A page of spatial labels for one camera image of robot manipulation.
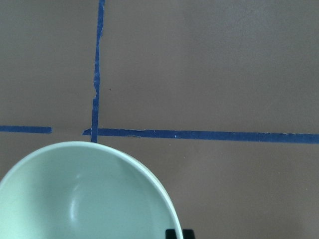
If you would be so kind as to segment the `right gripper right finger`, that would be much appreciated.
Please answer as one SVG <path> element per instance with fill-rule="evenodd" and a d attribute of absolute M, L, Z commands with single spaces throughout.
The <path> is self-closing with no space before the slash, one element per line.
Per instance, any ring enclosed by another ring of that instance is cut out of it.
<path fill-rule="evenodd" d="M 183 238 L 184 239 L 195 239 L 195 233 L 192 229 L 183 229 Z"/>

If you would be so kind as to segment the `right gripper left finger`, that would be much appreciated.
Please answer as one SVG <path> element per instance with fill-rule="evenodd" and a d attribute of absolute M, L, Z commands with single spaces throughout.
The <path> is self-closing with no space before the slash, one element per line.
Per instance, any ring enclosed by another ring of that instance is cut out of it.
<path fill-rule="evenodd" d="M 175 229 L 167 229 L 165 231 L 165 239 L 177 239 Z"/>

